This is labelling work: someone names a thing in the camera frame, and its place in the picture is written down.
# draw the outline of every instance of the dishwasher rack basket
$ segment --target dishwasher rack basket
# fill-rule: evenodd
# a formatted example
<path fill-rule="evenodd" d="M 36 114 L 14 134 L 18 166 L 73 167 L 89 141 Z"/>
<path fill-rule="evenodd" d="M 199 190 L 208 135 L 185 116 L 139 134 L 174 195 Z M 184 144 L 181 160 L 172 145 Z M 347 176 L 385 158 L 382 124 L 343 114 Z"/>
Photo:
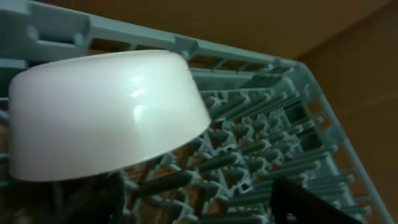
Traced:
<path fill-rule="evenodd" d="M 213 123 L 185 146 L 123 170 L 126 195 L 135 195 L 125 215 L 133 213 L 142 223 L 165 217 L 170 223 L 272 223 L 272 180 L 286 176 L 365 223 L 370 207 L 357 204 L 361 198 L 348 188 L 354 176 L 333 160 L 336 150 L 346 150 L 351 171 L 368 188 L 365 198 L 374 201 L 384 223 L 393 223 L 301 62 L 28 0 L 0 0 L 0 28 L 3 110 L 11 79 L 42 63 L 149 49 L 176 52 L 187 61 Z M 1 150 L 6 166 L 6 146 Z M 2 190 L 15 182 L 1 181 Z"/>

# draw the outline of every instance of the brown wall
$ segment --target brown wall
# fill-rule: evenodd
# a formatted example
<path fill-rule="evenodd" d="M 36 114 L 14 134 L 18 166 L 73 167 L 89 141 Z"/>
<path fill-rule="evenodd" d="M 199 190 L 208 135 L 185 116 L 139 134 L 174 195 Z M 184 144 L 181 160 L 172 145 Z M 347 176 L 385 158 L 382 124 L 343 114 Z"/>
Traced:
<path fill-rule="evenodd" d="M 265 54 L 295 58 L 390 0 L 52 0 L 54 4 Z"/>
<path fill-rule="evenodd" d="M 393 2 L 299 59 L 321 84 L 395 220 L 398 220 L 397 55 L 398 2 Z"/>

